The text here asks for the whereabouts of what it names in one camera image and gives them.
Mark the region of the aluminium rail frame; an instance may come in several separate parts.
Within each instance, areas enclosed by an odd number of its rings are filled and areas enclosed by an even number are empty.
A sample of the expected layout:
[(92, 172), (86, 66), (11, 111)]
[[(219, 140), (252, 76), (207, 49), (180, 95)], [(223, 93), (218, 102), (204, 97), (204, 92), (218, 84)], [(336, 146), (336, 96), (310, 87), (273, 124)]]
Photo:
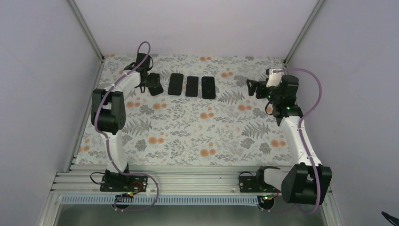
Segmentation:
[[(57, 173), (51, 187), (55, 194), (98, 194), (100, 186), (89, 175), (105, 171), (105, 165), (72, 165), (70, 171)], [(133, 165), (131, 172), (154, 177), (160, 194), (238, 195), (239, 173), (255, 173), (257, 166), (155, 166)]]

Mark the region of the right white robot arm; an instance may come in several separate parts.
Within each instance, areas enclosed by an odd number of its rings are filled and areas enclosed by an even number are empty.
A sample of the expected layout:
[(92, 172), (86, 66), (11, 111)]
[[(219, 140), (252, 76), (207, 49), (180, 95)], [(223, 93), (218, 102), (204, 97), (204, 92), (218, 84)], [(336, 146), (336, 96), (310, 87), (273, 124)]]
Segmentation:
[(273, 187), (287, 203), (322, 204), (332, 179), (332, 170), (324, 166), (307, 136), (301, 108), (296, 104), (299, 79), (283, 75), (275, 86), (269, 80), (247, 80), (248, 94), (267, 99), (272, 115), (280, 127), (290, 150), (293, 166), (289, 172), (278, 167), (263, 166), (256, 173), (255, 186), (261, 192)]

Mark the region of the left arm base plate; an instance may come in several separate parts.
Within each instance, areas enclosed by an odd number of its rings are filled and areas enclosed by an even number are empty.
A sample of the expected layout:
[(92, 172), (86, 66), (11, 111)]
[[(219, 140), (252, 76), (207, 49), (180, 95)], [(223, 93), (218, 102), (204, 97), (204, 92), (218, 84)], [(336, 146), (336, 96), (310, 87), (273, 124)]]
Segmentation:
[(101, 192), (145, 192), (148, 182), (147, 176), (103, 176), (100, 184)]

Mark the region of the black phone left row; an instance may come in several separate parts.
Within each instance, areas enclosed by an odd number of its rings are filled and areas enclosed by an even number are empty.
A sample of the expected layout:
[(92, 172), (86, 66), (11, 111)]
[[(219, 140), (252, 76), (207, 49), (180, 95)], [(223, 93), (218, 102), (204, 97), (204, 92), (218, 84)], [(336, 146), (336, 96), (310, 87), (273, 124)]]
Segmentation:
[(169, 79), (168, 94), (171, 96), (180, 96), (182, 93), (183, 80), (183, 74), (172, 73)]

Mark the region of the black phone right row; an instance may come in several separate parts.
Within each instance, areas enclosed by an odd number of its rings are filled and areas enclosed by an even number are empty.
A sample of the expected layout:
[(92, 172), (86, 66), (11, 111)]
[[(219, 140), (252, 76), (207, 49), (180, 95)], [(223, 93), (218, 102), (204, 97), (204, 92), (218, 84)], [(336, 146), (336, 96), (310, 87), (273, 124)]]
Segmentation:
[(215, 78), (204, 76), (201, 78), (201, 94), (203, 99), (215, 99)]

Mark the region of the black phone row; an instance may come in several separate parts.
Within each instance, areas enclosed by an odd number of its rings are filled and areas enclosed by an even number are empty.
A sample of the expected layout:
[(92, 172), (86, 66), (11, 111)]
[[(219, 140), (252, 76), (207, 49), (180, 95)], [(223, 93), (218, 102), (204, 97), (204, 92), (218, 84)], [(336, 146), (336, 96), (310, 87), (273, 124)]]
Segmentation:
[(201, 94), (203, 99), (215, 99), (215, 78), (204, 76), (201, 78)]
[(171, 96), (180, 96), (182, 93), (183, 80), (183, 74), (172, 73), (169, 79), (168, 94)]
[(199, 78), (197, 76), (188, 76), (186, 79), (185, 96), (198, 97)]

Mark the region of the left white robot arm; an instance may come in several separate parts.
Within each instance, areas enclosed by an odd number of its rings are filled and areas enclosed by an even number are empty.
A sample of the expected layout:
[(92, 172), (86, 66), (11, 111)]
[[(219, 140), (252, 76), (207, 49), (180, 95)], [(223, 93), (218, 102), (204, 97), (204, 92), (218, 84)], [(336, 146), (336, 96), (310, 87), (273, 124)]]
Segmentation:
[(125, 93), (139, 88), (141, 93), (161, 86), (159, 75), (151, 73), (153, 59), (149, 54), (138, 53), (136, 61), (124, 68), (122, 76), (105, 89), (92, 93), (91, 122), (104, 139), (109, 163), (104, 173), (107, 181), (120, 191), (130, 187), (131, 174), (125, 158), (121, 131), (127, 116)]

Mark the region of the floral table mat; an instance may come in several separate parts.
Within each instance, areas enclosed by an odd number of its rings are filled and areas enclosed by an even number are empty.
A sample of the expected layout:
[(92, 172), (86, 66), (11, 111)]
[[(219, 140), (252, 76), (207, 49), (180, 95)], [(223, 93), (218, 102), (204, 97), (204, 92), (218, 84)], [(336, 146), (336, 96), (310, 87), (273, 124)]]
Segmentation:
[[(285, 136), (264, 99), (247, 93), (246, 80), (264, 80), (282, 67), (276, 57), (152, 55), (163, 93), (131, 89), (121, 133), (129, 165), (289, 166)], [(171, 96), (170, 75), (211, 76), (216, 98)]]

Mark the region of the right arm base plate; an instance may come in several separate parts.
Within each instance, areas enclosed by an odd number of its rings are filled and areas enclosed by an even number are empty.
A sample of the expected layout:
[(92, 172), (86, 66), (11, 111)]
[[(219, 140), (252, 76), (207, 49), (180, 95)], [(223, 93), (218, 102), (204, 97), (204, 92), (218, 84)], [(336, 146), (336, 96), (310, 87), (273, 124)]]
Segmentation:
[(262, 181), (261, 178), (251, 175), (239, 176), (239, 190), (241, 193), (275, 193), (277, 189)]

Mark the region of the black phone middle row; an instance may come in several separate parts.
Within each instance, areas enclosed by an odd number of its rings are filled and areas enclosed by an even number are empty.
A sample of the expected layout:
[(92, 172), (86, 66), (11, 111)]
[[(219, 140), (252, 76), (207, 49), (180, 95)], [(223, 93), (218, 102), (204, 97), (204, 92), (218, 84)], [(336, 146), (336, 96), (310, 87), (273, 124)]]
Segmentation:
[(185, 96), (198, 97), (199, 78), (197, 76), (188, 76), (186, 79)]

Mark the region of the teal phone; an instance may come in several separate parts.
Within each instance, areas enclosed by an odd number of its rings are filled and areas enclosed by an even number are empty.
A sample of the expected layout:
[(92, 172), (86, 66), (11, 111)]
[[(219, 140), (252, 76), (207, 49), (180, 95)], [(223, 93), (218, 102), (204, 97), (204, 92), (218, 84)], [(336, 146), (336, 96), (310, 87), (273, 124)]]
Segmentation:
[(149, 90), (151, 96), (157, 96), (164, 92), (164, 89), (160, 82), (155, 84), (155, 86), (149, 87), (148, 90)]

